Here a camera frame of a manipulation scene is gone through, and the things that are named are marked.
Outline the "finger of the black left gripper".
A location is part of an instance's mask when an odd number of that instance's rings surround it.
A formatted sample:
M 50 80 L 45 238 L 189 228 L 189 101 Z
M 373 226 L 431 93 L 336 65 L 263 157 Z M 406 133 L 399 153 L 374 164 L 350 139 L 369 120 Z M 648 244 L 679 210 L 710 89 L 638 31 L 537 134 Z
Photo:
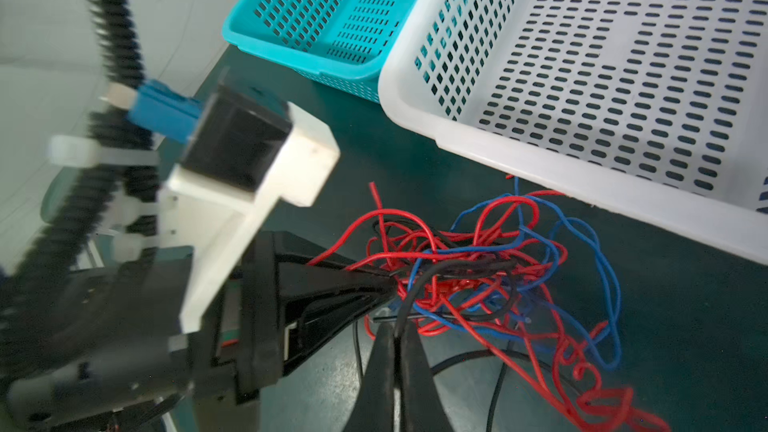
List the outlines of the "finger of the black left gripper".
M 283 373 L 289 375 L 353 322 L 386 304 L 397 291 L 389 273 L 341 255 L 312 265 L 321 248 L 292 233 L 275 233 L 277 305 Z

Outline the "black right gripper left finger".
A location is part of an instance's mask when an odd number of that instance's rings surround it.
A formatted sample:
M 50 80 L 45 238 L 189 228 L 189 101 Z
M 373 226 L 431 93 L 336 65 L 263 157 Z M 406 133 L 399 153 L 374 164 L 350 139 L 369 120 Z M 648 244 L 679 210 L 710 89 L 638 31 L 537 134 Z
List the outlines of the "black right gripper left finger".
M 396 379 L 396 340 L 391 323 L 382 325 L 376 335 L 357 395 L 344 432 L 392 432 Z

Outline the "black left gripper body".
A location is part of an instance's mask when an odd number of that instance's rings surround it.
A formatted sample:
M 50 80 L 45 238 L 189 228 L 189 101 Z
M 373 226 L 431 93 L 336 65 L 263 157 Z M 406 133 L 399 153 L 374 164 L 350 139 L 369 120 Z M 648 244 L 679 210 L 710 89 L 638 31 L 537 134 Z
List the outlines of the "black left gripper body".
M 179 311 L 189 259 L 154 267 L 92 351 L 50 371 L 12 379 L 2 394 L 24 431 L 163 431 L 190 403 L 201 431 L 255 431 L 260 394 L 282 374 L 275 237 L 259 234 L 197 331 Z

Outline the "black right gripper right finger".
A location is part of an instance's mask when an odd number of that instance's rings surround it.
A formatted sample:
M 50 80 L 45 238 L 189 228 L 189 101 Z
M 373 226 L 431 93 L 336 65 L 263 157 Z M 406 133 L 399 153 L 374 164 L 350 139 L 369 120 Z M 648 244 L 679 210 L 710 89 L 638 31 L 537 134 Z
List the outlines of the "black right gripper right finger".
M 407 322 L 398 339 L 400 431 L 453 431 L 435 385 L 420 335 Z

